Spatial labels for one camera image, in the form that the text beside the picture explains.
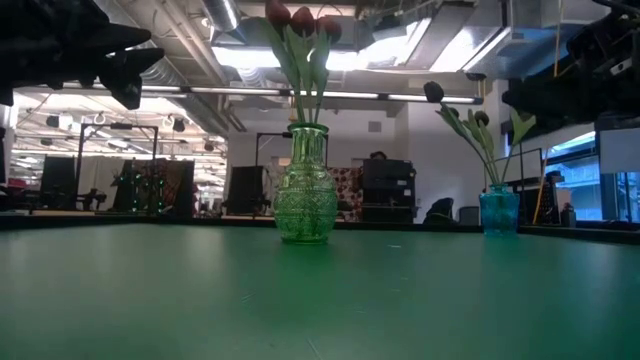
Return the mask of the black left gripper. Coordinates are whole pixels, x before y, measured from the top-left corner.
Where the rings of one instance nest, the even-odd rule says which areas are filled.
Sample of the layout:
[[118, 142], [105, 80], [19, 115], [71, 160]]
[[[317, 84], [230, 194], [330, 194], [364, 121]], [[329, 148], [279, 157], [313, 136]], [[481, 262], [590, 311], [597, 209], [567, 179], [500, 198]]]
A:
[[99, 77], [126, 109], [139, 108], [141, 74], [164, 57], [164, 50], [125, 49], [148, 41], [150, 31], [108, 25], [108, 16], [93, 1], [29, 0], [21, 1], [19, 10], [21, 87], [59, 89], [73, 80], [90, 86]]

